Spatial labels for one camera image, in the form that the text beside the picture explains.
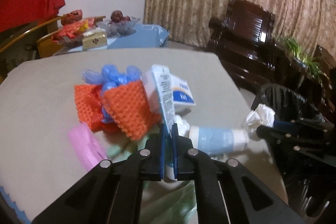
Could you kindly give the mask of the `white tissue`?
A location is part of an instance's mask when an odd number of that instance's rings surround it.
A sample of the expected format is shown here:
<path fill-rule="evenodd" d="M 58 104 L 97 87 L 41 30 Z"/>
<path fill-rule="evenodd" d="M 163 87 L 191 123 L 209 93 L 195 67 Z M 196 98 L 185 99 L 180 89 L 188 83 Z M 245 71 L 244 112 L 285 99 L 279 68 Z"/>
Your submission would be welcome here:
<path fill-rule="evenodd" d="M 255 110 L 252 110 L 243 120 L 241 127 L 246 130 L 250 139 L 260 141 L 257 135 L 257 128 L 259 126 L 273 127 L 275 111 L 265 104 L 258 104 Z"/>

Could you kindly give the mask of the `green rubber glove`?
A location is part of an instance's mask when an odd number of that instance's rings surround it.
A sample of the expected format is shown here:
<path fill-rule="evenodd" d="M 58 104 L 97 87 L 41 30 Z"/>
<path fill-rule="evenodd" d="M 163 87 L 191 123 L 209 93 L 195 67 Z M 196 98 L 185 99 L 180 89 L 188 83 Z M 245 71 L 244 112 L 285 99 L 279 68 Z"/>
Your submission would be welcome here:
<path fill-rule="evenodd" d="M 145 148 L 148 136 L 139 140 L 130 140 L 126 136 L 118 137 L 107 149 L 106 156 L 112 162 L 126 160 L 131 154 Z"/>
<path fill-rule="evenodd" d="M 197 202 L 192 181 L 147 182 L 139 223 L 197 223 Z"/>

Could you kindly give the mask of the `pink face mask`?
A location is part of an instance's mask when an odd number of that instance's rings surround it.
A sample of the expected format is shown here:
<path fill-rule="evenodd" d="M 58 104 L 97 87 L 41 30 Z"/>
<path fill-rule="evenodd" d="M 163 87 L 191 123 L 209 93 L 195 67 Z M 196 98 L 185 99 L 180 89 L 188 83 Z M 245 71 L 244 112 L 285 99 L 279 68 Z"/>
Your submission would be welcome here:
<path fill-rule="evenodd" d="M 75 126 L 68 133 L 68 138 L 78 160 L 87 172 L 102 160 L 108 159 L 105 149 L 85 122 Z"/>

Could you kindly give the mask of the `blue white cream tube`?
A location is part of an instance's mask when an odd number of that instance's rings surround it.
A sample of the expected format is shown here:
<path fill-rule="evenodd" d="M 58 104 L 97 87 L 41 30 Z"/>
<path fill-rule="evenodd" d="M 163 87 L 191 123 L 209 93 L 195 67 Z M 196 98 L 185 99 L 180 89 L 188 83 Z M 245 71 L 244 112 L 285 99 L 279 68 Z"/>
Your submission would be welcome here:
<path fill-rule="evenodd" d="M 177 148 L 179 137 L 186 138 L 193 149 L 202 151 L 210 157 L 244 151 L 249 143 L 248 133 L 244 129 L 198 126 L 187 129 L 175 123 L 168 135 L 165 154 L 165 176 L 170 180 L 175 180 L 174 161 L 177 154 L 174 149 Z"/>

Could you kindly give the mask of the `white face mask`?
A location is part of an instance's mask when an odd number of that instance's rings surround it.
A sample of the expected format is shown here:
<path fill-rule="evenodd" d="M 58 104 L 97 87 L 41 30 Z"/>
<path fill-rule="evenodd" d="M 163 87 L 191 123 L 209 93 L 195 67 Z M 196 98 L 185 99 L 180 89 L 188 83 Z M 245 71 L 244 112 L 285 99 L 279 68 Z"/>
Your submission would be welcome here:
<path fill-rule="evenodd" d="M 177 124 L 178 135 L 183 137 L 189 137 L 190 125 L 180 115 L 175 115 L 174 121 Z"/>

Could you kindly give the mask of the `orange foam fruit net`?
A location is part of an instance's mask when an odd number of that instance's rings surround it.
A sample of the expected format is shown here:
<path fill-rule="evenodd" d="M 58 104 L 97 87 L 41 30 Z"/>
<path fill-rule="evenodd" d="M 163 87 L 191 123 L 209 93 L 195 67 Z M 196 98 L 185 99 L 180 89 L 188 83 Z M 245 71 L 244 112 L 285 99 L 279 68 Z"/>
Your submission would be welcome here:
<path fill-rule="evenodd" d="M 160 114 L 151 112 L 140 80 L 105 91 L 102 106 L 131 140 L 142 139 L 161 121 Z"/>

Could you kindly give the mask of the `white blue medicine box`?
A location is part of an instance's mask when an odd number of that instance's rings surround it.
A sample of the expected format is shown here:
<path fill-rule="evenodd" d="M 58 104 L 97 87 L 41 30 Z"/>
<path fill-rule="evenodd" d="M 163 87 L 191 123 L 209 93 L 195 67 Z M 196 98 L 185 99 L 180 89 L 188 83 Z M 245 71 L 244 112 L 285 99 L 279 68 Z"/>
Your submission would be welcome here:
<path fill-rule="evenodd" d="M 150 111 L 161 114 L 167 132 L 171 132 L 175 116 L 190 111 L 195 106 L 187 81 L 171 74 L 164 65 L 152 65 L 141 75 Z"/>

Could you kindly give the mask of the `blue plastic bag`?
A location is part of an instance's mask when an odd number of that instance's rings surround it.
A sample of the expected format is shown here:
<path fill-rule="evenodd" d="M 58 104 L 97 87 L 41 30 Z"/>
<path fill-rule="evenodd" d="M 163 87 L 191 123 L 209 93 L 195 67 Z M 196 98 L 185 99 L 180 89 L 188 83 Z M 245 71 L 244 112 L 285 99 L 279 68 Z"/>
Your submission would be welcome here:
<path fill-rule="evenodd" d="M 126 85 L 131 82 L 140 80 L 139 75 L 141 71 L 133 66 L 127 67 L 126 73 L 118 71 L 115 65 L 104 65 L 101 72 L 86 70 L 83 72 L 85 84 L 101 85 L 101 102 L 105 91 L 109 89 Z M 102 106 L 103 125 L 105 127 L 118 127 L 114 120 L 107 114 Z"/>

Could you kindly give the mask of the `dark wooden side table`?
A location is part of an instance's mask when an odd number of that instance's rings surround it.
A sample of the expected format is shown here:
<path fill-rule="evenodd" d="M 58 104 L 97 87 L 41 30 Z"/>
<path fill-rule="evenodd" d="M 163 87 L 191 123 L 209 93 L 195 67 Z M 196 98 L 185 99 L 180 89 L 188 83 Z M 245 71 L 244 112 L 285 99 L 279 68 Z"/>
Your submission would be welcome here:
<path fill-rule="evenodd" d="M 289 58 L 285 53 L 276 54 L 273 68 L 276 84 L 301 94 L 310 101 L 322 98 L 321 84 L 311 77 L 308 67 L 295 57 Z"/>

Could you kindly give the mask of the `green potted plant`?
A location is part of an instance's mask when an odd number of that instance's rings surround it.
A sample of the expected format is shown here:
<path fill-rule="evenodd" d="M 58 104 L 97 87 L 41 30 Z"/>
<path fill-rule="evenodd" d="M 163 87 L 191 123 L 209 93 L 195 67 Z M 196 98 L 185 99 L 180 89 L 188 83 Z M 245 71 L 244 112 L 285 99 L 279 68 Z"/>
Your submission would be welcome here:
<path fill-rule="evenodd" d="M 284 44 L 287 50 L 289 50 L 293 57 L 296 58 L 300 63 L 306 66 L 310 76 L 321 82 L 321 66 L 319 63 L 311 56 L 309 56 L 304 50 L 300 43 L 292 36 L 281 36 L 280 42 Z"/>

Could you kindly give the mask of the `blue table cloth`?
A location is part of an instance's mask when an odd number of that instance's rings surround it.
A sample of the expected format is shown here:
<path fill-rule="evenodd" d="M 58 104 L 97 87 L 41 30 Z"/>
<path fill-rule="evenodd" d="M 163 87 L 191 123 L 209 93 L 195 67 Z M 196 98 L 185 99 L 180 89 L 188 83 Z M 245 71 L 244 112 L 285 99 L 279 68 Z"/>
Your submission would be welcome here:
<path fill-rule="evenodd" d="M 88 51 L 165 47 L 168 37 L 169 31 L 160 25 L 136 24 L 132 34 L 117 38 L 108 38 L 106 46 L 88 49 Z"/>

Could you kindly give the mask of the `glass fruit bowl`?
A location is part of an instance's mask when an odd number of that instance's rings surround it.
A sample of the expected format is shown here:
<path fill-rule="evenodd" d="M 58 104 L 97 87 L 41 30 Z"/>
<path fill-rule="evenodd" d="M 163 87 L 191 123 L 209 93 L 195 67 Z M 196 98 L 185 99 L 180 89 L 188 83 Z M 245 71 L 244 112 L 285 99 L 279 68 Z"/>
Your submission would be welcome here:
<path fill-rule="evenodd" d="M 97 22 L 96 25 L 103 29 L 108 38 L 114 38 L 119 36 L 127 36 L 136 32 L 135 25 L 140 21 L 140 18 L 131 16 L 130 20 L 124 20 L 118 23 L 112 23 L 111 21 Z"/>

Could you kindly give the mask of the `red snack packets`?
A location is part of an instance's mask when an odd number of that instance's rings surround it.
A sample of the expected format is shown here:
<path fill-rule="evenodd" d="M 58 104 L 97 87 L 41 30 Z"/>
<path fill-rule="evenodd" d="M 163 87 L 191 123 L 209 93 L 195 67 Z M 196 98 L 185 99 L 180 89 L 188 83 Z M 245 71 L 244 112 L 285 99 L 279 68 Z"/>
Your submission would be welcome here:
<path fill-rule="evenodd" d="M 95 24 L 95 18 L 85 18 L 77 22 L 65 25 L 59 32 L 52 36 L 52 40 L 57 42 L 62 40 L 64 37 L 73 39 L 78 35 L 86 32 L 88 29 L 92 28 Z"/>

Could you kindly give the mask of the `wooden tv cabinet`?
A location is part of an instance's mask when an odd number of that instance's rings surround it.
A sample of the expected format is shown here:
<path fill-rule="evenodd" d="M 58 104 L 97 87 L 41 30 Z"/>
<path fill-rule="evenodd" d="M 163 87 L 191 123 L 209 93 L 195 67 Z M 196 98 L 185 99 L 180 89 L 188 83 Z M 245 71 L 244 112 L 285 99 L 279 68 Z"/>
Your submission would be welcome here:
<path fill-rule="evenodd" d="M 58 23 L 68 15 L 56 16 L 43 23 L 33 22 L 1 41 L 1 81 L 23 61 L 50 57 L 62 49 L 52 40 L 61 31 Z"/>

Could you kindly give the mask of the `red apples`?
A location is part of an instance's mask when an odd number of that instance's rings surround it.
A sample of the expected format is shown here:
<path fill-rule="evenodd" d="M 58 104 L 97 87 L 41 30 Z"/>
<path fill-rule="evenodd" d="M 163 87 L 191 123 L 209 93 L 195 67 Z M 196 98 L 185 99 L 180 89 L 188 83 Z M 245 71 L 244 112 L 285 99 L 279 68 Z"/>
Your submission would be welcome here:
<path fill-rule="evenodd" d="M 131 21 L 129 16 L 123 16 L 123 13 L 120 10 L 115 10 L 110 16 L 111 23 L 121 23 Z"/>

